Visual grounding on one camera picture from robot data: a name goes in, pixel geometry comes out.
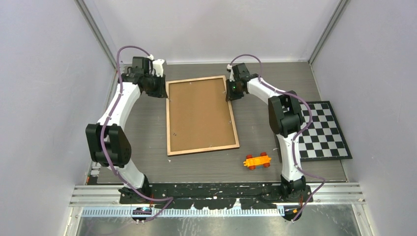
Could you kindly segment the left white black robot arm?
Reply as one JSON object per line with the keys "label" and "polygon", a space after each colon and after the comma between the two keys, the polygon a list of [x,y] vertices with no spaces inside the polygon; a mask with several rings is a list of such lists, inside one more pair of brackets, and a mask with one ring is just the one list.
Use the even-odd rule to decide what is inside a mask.
{"label": "left white black robot arm", "polygon": [[106,112],[97,123],[86,126],[92,161],[112,170],[124,184],[120,192],[140,204],[150,200],[151,188],[147,176],[131,159],[132,146],[124,128],[142,92],[150,97],[168,97],[164,63],[165,60],[154,59],[153,56],[133,57],[132,65],[121,74],[117,92]]}

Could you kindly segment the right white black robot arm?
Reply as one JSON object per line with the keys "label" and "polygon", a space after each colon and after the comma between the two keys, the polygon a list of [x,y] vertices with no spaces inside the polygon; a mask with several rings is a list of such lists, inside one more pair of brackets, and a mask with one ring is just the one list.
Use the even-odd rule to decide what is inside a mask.
{"label": "right white black robot arm", "polygon": [[305,120],[297,94],[280,90],[260,75],[251,74],[245,63],[228,64],[227,71],[230,77],[226,80],[226,101],[251,94],[268,105],[269,126],[279,142],[282,159],[280,195],[293,202],[306,190],[298,142]]}

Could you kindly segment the black picture frame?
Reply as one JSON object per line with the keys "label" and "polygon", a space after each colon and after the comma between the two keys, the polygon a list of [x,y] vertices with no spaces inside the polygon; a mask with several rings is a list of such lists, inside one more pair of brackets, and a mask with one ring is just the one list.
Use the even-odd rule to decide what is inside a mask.
{"label": "black picture frame", "polygon": [[225,76],[166,83],[167,155],[239,148]]}

